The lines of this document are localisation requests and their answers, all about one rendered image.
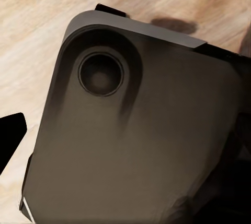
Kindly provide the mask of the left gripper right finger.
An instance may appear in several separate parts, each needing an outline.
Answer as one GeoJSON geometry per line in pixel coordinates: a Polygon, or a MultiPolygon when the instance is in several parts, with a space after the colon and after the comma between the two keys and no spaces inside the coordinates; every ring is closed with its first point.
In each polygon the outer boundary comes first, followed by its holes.
{"type": "Polygon", "coordinates": [[[251,114],[239,112],[234,130],[251,154],[251,114]]]}

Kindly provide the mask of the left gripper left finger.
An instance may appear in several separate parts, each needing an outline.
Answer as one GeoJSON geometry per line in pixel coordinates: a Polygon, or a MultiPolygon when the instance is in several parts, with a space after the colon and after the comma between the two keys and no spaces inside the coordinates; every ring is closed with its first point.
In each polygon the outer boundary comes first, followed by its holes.
{"type": "Polygon", "coordinates": [[[0,175],[27,132],[22,112],[0,118],[0,175]]]}

